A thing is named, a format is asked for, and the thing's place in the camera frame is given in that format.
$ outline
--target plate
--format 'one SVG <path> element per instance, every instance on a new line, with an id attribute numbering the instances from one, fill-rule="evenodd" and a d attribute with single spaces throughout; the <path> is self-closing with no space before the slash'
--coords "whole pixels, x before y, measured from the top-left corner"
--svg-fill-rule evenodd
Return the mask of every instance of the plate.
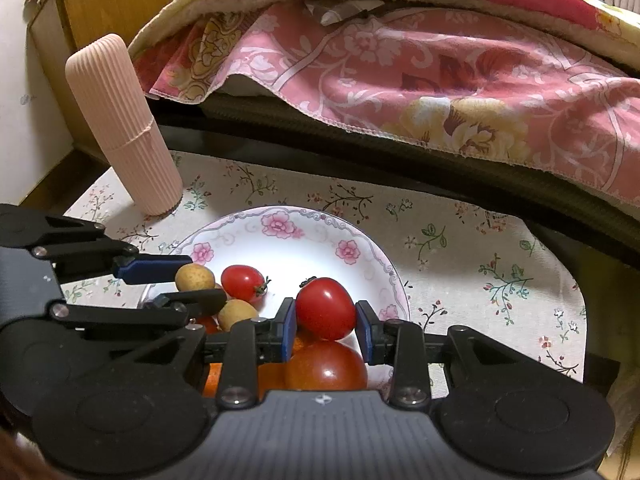
<path id="1" fill-rule="evenodd" d="M 273 317 L 282 300 L 296 297 L 311 276 L 337 280 L 356 302 L 367 300 L 382 320 L 410 318 L 402 281 L 383 251 L 358 228 L 322 211 L 265 206 L 219 218 L 182 241 L 172 254 L 188 254 L 220 278 L 233 264 L 245 264 L 271 280 L 260 315 Z M 149 285 L 141 299 L 175 292 L 175 283 Z M 340 341 L 358 353 L 352 332 Z M 369 367 L 369 388 L 383 389 L 391 367 Z"/>

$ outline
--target wooden baseboard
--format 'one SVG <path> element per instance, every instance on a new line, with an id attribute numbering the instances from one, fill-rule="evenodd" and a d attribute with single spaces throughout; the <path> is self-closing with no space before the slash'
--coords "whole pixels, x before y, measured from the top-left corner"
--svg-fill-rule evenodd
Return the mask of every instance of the wooden baseboard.
<path id="1" fill-rule="evenodd" d="M 20 205 L 62 214 L 107 168 L 95 158 L 74 149 L 49 171 Z"/>

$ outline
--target potato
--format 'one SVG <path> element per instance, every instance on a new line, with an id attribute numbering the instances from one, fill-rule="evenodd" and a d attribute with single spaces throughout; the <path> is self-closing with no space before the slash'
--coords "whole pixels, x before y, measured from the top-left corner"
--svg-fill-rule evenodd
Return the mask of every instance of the potato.
<path id="1" fill-rule="evenodd" d="M 229 300 L 218 313 L 218 325 L 225 332 L 229 332 L 234 323 L 252 317 L 258 317 L 258 311 L 250 303 L 242 300 Z"/>
<path id="2" fill-rule="evenodd" d="M 215 288 L 216 277 L 207 267 L 200 264 L 187 264 L 175 273 L 175 286 L 181 292 L 185 290 L 204 290 Z"/>

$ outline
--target pink bottle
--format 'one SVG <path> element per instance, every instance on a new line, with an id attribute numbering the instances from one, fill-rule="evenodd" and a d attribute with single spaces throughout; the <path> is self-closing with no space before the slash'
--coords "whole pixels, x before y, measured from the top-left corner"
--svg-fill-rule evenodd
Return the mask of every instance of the pink bottle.
<path id="1" fill-rule="evenodd" d="M 104 155 L 133 202 L 148 215 L 182 199 L 182 181 L 116 34 L 94 41 L 66 62 L 66 80 Z"/>

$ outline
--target floral tablecloth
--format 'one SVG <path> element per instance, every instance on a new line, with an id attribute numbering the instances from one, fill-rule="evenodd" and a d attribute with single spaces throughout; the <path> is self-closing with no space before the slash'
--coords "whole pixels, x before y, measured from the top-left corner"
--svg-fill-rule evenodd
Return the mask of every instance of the floral tablecloth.
<path id="1" fill-rule="evenodd" d="M 185 189 L 171 214 L 144 216 L 113 170 L 66 214 L 103 222 L 109 236 L 143 252 L 168 254 L 188 235 L 239 210 L 278 204 L 323 210 L 356 224 L 385 251 L 402 279 L 410 319 L 425 332 L 444 334 L 452 324 L 465 324 L 582 379 L 584 300 L 522 220 L 423 192 L 192 153 L 173 156 Z M 214 258 L 202 245 L 195 259 Z M 113 276 L 63 287 L 70 303 L 126 308 L 137 306 L 143 289 Z M 392 304 L 379 312 L 382 318 L 395 314 Z M 434 395 L 445 395 L 442 369 L 432 365 L 431 376 Z"/>

